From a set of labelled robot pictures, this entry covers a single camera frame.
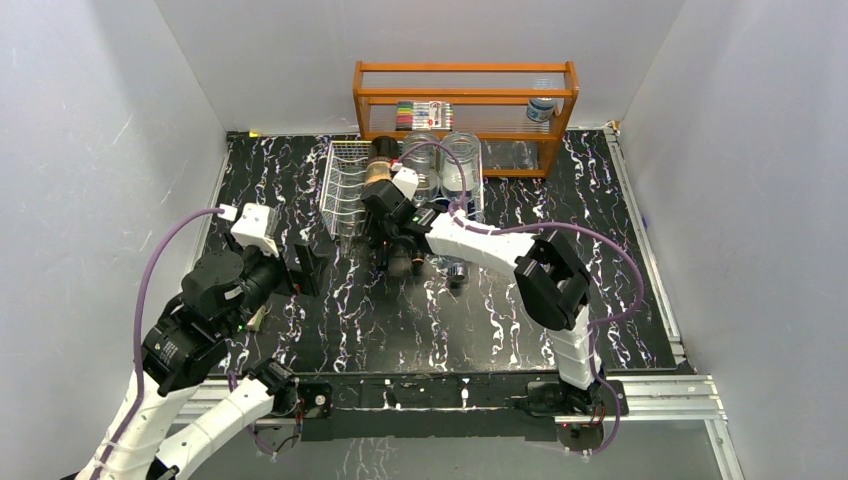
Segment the dark green wine bottle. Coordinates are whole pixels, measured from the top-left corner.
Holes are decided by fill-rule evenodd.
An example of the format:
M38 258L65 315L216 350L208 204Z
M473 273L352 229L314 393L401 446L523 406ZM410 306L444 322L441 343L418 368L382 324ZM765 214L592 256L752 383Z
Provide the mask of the dark green wine bottle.
M416 249L414 240L406 235L377 236L371 241L375 253L375 266L394 277L412 273L412 254Z

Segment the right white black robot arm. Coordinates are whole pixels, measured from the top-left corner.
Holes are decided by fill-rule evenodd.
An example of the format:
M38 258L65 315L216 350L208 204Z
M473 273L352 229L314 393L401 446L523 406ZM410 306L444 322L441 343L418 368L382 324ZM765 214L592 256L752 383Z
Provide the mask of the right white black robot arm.
M552 343L565 405L587 414L601 403L601 361L589 345L590 275L563 233L502 233L454 206L416 205L390 180L366 184L360 199L380 247L453 257L511 277L527 315Z

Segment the square bottle brown label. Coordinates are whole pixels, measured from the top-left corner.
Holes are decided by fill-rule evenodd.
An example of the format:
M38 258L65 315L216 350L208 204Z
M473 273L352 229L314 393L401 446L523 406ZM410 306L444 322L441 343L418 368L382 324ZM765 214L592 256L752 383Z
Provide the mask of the square bottle brown label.
M410 254L411 260L411 273L413 276L421 276L424 269L424 264L427 260L427 253L417 249L413 253Z

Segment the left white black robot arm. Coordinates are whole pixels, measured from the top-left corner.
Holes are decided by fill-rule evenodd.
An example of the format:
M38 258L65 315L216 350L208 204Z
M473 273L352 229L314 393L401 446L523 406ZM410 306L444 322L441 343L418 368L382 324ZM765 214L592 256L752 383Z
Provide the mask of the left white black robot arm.
M206 413L169 432L226 356L227 339L241 332L272 295L319 295L326 257L306 244L295 251L298 262L292 266L256 246L235 243L197 261L141 341L140 369L104 439L75 478L187 479L256 420L302 412L298 377L269 358Z

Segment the clear bottle black label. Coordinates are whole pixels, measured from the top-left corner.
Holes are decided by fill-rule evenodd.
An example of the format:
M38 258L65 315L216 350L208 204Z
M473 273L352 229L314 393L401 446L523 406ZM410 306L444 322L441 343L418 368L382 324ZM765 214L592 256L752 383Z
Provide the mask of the clear bottle black label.
M449 153L442 154L440 193L448 201L459 201L465 194L462 209L473 219L480 211L481 142L472 133L452 132L441 142Z

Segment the round clear bottle white cap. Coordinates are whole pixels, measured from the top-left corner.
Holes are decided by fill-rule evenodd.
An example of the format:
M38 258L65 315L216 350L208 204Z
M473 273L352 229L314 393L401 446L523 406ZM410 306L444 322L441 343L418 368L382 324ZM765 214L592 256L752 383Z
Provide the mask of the round clear bottle white cap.
M440 150L436 147L438 142L439 139L428 132L413 132L403 140L402 163L418 175L418 186L413 196L416 206L433 201L439 195L440 176L437 167Z

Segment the blue glass bottle white cap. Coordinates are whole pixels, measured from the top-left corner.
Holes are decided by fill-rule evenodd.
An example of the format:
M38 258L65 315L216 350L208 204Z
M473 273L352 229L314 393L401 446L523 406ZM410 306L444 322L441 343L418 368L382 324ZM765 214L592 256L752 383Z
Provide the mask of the blue glass bottle white cap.
M444 269L446 284L451 290L461 290L468 282L468 263L461 258L443 256L441 267Z

